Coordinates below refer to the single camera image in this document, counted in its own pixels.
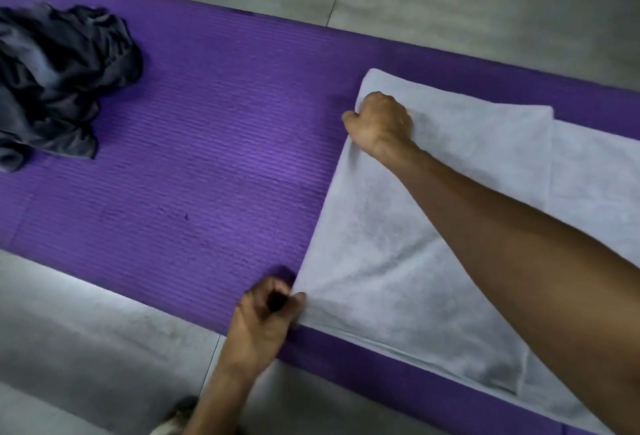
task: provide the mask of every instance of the gray tile floor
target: gray tile floor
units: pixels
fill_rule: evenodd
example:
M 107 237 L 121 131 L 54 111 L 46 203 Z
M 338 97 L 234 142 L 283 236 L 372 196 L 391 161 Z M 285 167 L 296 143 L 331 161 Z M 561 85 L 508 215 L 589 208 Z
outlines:
M 197 1 L 640 91 L 640 0 Z M 176 398 L 201 389 L 219 341 L 0 252 L 3 435 L 144 434 Z M 243 423 L 261 434 L 435 433 L 280 364 L 256 386 Z

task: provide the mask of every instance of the purple yoga mat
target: purple yoga mat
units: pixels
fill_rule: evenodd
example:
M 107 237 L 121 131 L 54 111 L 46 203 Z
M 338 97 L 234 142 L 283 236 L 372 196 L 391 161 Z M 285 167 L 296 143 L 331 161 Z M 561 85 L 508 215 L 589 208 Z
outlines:
M 255 280 L 300 267 L 370 68 L 640 139 L 633 92 L 189 1 L 46 1 L 127 19 L 145 75 L 102 100 L 94 161 L 0 176 L 0 247 L 222 333 Z M 574 433 L 311 329 L 282 358 L 453 435 Z

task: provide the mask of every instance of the hand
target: hand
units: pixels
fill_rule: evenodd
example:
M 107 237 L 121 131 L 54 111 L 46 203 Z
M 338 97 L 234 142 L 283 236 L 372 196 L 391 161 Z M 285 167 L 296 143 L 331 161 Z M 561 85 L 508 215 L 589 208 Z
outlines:
M 360 113 L 345 112 L 342 121 L 351 139 L 381 162 L 389 147 L 413 144 L 413 120 L 394 97 L 381 92 L 369 93 L 360 105 Z
M 267 302 L 274 293 L 288 296 L 291 287 L 279 278 L 265 277 L 244 293 L 236 304 L 216 370 L 228 371 L 252 383 L 274 361 L 289 326 L 307 299 L 298 293 L 289 297 L 280 310 L 271 312 Z

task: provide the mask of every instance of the right hand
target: right hand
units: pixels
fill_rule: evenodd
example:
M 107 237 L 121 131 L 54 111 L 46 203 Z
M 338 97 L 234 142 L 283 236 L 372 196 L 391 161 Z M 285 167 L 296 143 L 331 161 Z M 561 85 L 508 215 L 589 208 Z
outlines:
M 406 108 L 381 92 L 369 93 L 360 105 L 360 113 L 345 112 L 342 121 L 351 139 L 381 162 L 389 148 L 413 144 L 413 120 Z

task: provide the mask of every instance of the forearm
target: forearm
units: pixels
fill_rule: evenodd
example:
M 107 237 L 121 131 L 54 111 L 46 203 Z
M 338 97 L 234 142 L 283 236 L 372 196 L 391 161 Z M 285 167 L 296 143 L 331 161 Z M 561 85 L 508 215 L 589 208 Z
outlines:
M 417 147 L 394 145 L 381 161 L 411 192 L 484 295 L 592 410 L 611 420 L 619 418 L 612 412 L 638 402 L 640 272 L 635 266 Z M 607 396 L 617 405 L 610 406 Z
M 183 435 L 235 435 L 253 380 L 216 369 Z

